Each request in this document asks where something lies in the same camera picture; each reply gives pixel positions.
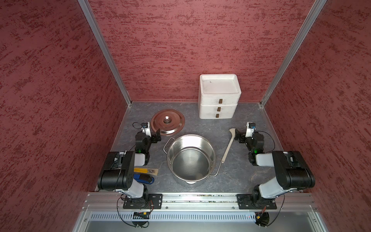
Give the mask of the steel pot lid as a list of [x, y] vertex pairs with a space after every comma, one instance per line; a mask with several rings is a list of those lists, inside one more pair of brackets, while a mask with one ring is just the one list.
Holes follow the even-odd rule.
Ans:
[[154, 132], [160, 131], [161, 136], [179, 133], [185, 126], [184, 115], [175, 109], [164, 109], [155, 113], [150, 121]]

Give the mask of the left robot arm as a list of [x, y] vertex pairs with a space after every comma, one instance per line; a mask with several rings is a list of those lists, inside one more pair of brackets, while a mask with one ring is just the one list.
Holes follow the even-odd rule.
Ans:
[[135, 135], [134, 150], [109, 152], [98, 177], [98, 189], [120, 192], [130, 199], [147, 203], [148, 189], [134, 179], [134, 168], [148, 165], [149, 149], [159, 141], [160, 130], [151, 136], [140, 131]]

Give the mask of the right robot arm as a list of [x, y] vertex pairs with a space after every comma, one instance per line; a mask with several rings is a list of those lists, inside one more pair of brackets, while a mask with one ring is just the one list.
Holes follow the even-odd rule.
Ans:
[[275, 199], [293, 190], [310, 189], [316, 180], [308, 164], [298, 151], [264, 152], [264, 135], [251, 130], [242, 133], [234, 130], [235, 140], [248, 148], [248, 159], [254, 166], [273, 167], [275, 177], [254, 187], [250, 198], [253, 202]]

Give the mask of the stainless steel pot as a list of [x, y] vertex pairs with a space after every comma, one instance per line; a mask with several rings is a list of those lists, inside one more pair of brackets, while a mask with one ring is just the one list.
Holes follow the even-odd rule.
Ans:
[[195, 189], [209, 177], [217, 176], [222, 164], [212, 144], [195, 134], [169, 138], [163, 151], [174, 179], [189, 189]]

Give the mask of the white three-drawer box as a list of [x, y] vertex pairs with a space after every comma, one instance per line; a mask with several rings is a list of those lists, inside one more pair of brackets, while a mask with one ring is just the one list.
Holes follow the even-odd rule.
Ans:
[[200, 75], [199, 118], [233, 118], [241, 93], [238, 78], [235, 74]]

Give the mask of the left corner aluminium profile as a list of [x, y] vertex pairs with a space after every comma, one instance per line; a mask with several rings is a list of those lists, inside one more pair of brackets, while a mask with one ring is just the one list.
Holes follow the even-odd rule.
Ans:
[[93, 13], [93, 10], [89, 4], [89, 1], [87, 0], [78, 0], [78, 3], [84, 13], [84, 16], [95, 36], [95, 39], [96, 41], [98, 42], [98, 45], [103, 53], [103, 56], [111, 70], [111, 73], [113, 74], [114, 78], [115, 78], [115, 81], [126, 101], [126, 104], [128, 105], [128, 107], [131, 107], [132, 105], [132, 100], [131, 100], [131, 97], [129, 96], [129, 93], [125, 87], [125, 84], [121, 78], [121, 75], [119, 73], [119, 70], [115, 64], [115, 61], [112, 57], [112, 54], [108, 48], [108, 45], [104, 39], [104, 36], [99, 28], [99, 25], [96, 21], [96, 18], [94, 16], [94, 13]]

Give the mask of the corner aluminium profile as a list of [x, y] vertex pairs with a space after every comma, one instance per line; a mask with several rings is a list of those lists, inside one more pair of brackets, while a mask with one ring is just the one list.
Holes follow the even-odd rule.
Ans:
[[319, 16], [320, 12], [322, 11], [323, 7], [326, 4], [326, 0], [315, 0], [313, 6], [311, 7], [308, 15], [306, 16], [302, 26], [300, 27], [295, 39], [293, 40], [282, 64], [280, 65], [277, 73], [275, 74], [272, 82], [270, 83], [267, 91], [265, 92], [260, 106], [264, 108], [266, 103], [268, 102], [269, 98], [271, 97], [273, 91], [277, 87], [279, 81], [283, 77], [286, 69], [290, 65], [291, 61], [295, 57], [296, 53], [298, 52], [301, 44], [303, 43], [304, 39], [306, 38], [308, 32], [310, 31], [311, 27], [315, 23], [317, 17]]
[[108, 45], [104, 39], [104, 36], [99, 28], [99, 25], [96, 21], [96, 18], [94, 16], [94, 13], [93, 13], [93, 10], [89, 4], [89, 1], [87, 0], [78, 0], [78, 3], [84, 13], [84, 16], [95, 36], [95, 39], [96, 41], [98, 42], [98, 45], [103, 53], [103, 56], [111, 70], [111, 73], [113, 74], [114, 78], [115, 78], [115, 81], [126, 101], [126, 104], [128, 105], [128, 107], [131, 107], [132, 105], [132, 100], [131, 100], [131, 97], [129, 96], [129, 93], [125, 87], [125, 84], [121, 78], [121, 75], [119, 73], [119, 70], [115, 64], [115, 61], [112, 57], [112, 54], [108, 48]]

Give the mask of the right corner aluminium profile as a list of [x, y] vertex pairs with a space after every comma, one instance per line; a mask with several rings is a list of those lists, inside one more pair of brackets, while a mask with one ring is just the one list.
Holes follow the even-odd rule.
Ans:
[[279, 81], [283, 77], [286, 69], [290, 65], [291, 61], [295, 57], [296, 53], [298, 52], [301, 44], [303, 43], [304, 39], [306, 38], [308, 32], [310, 31], [311, 27], [315, 23], [317, 17], [319, 16], [320, 12], [322, 11], [323, 7], [326, 4], [326, 0], [315, 0], [313, 6], [311, 7], [308, 15], [306, 16], [302, 26], [300, 27], [295, 39], [293, 40], [282, 64], [280, 65], [277, 73], [275, 74], [272, 82], [270, 83], [267, 91], [265, 92], [260, 106], [264, 108], [266, 103], [268, 102], [269, 98], [271, 97], [273, 91], [277, 87]]

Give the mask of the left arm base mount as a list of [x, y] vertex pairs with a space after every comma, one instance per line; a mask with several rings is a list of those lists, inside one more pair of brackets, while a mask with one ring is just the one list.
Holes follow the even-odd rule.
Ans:
[[124, 200], [123, 209], [161, 209], [163, 194], [149, 193], [142, 198], [127, 198]]

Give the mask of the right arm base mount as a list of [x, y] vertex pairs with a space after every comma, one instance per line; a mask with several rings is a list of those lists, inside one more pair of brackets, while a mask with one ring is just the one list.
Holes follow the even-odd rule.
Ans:
[[276, 210], [275, 199], [265, 199], [256, 194], [237, 194], [237, 204], [239, 209], [249, 210]]

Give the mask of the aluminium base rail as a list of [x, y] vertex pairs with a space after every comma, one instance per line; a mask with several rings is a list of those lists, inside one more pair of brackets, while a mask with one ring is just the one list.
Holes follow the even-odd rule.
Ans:
[[[209, 211], [239, 212], [262, 211], [239, 209], [236, 195], [239, 193], [164, 192], [161, 209], [155, 211]], [[114, 211], [123, 209], [121, 194], [115, 192], [90, 192], [83, 203], [83, 211]], [[286, 193], [275, 199], [276, 210], [266, 212], [316, 212], [318, 206], [310, 193]]]

